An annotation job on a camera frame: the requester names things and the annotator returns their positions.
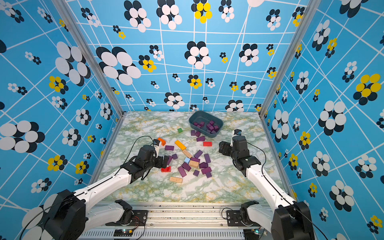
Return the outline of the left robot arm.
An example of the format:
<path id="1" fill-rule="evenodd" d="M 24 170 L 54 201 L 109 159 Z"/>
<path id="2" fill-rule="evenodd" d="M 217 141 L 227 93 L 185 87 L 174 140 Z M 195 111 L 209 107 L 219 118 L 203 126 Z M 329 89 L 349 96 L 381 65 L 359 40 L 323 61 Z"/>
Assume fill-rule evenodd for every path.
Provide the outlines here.
<path id="1" fill-rule="evenodd" d="M 152 168 L 164 169 L 169 156 L 161 157 L 159 147 L 144 145 L 139 153 L 115 172 L 85 188 L 56 194 L 53 203 L 44 207 L 39 221 L 45 236 L 54 240 L 76 240 L 83 232 L 101 225 L 128 225 L 133 221 L 133 208 L 124 200 L 95 208 L 101 200 L 137 180 L 144 180 Z"/>

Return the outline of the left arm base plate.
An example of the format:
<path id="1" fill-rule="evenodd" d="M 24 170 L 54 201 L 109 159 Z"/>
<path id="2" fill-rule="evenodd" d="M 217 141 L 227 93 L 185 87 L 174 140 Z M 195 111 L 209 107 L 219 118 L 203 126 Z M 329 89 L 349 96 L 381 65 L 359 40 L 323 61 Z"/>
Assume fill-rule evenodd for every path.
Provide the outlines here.
<path id="1" fill-rule="evenodd" d="M 106 226 L 130 226 L 138 227 L 145 226 L 148 219 L 148 210 L 132 210 L 132 213 L 129 217 L 124 218 L 124 222 L 110 222 L 106 223 Z"/>

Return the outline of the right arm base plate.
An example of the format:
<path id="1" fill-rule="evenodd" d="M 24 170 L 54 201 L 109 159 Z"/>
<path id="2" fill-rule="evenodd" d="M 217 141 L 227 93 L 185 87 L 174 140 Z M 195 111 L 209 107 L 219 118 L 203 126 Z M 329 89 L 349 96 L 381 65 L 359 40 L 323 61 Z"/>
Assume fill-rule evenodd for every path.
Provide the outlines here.
<path id="1" fill-rule="evenodd" d="M 228 227 L 260 227 L 260 225 L 256 223 L 246 224 L 241 218 L 240 211 L 226 210 L 225 218 Z"/>

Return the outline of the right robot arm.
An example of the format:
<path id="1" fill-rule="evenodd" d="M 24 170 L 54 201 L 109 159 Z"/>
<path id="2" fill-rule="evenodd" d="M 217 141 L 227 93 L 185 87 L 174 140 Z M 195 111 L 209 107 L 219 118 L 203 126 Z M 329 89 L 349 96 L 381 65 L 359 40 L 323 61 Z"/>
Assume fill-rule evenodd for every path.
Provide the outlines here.
<path id="1" fill-rule="evenodd" d="M 219 143 L 219 153 L 232 158 L 235 168 L 250 180 L 269 204 L 258 202 L 241 205 L 241 221 L 246 226 L 258 225 L 272 234 L 275 240 L 313 240 L 314 225 L 309 207 L 289 196 L 264 171 L 261 161 L 250 154 L 250 143 L 244 136 L 233 136 L 231 142 Z"/>

